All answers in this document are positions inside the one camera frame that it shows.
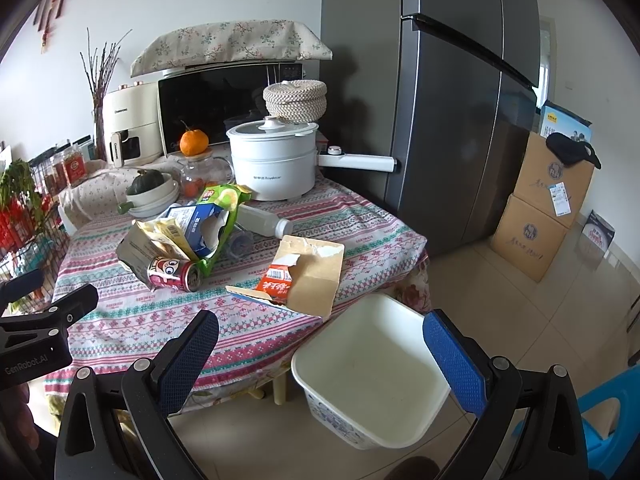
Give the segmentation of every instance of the table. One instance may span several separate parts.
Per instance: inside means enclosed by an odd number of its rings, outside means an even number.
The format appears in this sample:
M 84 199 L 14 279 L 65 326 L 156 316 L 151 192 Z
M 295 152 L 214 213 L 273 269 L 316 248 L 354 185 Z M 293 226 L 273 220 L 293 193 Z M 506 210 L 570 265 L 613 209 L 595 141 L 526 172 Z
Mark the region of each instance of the table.
M 426 239 L 357 193 L 318 175 L 315 187 L 297 200 L 250 205 L 290 219 L 297 236 L 345 245 L 332 317 L 380 288 L 415 310 L 430 309 Z M 153 358 L 203 308 L 218 316 L 220 338 L 182 412 L 255 394 L 261 384 L 289 368 L 296 348 L 322 325 L 318 317 L 243 301 L 226 292 L 225 285 L 257 285 L 274 257 L 276 238 L 255 235 L 251 255 L 241 262 L 219 260 L 197 292 L 150 292 L 120 265 L 114 252 L 130 224 L 128 216 L 103 216 L 71 240 L 54 299 L 92 283 L 99 300 L 93 312 L 68 330 L 72 364 L 45 378 L 53 414 L 62 414 L 78 368 L 114 372 L 126 370 L 136 359 Z

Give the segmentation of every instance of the table leg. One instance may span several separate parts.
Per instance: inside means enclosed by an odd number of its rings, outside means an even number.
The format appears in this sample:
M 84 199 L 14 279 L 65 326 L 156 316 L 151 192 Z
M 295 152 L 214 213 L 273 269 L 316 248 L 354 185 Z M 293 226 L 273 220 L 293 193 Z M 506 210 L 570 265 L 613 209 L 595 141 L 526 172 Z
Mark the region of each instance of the table leg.
M 287 400 L 287 373 L 280 374 L 271 382 L 273 383 L 273 402 L 282 406 Z
M 249 390 L 249 395 L 254 399 L 261 399 L 264 397 L 264 390 L 262 388 L 256 388 L 255 390 Z

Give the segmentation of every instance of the window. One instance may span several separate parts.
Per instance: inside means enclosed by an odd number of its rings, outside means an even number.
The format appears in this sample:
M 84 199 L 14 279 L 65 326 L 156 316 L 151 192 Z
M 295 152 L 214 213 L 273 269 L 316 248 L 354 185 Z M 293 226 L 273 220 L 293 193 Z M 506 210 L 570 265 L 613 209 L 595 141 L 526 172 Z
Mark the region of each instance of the window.
M 533 91 L 536 94 L 536 106 L 541 108 L 545 101 L 553 96 L 552 93 L 552 52 L 551 52 L 551 28 L 552 24 L 540 21 L 540 74 L 538 88 Z

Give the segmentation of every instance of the barcode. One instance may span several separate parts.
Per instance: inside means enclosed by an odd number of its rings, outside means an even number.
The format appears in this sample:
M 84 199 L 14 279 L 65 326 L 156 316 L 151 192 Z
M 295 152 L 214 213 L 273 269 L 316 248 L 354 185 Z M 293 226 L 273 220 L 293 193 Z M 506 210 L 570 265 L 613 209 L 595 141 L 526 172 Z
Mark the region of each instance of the barcode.
M 267 270 L 267 278 L 273 278 L 274 280 L 284 280 L 285 271 L 281 269 L 269 269 Z

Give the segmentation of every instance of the plastic basin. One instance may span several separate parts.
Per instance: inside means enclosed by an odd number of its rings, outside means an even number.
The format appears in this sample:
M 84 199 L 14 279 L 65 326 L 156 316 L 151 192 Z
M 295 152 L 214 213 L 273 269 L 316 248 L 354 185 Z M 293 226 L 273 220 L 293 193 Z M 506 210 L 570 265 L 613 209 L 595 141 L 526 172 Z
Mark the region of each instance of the plastic basin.
M 358 449 L 420 440 L 450 391 L 422 320 L 384 294 L 368 294 L 304 343 L 291 369 L 312 415 Z

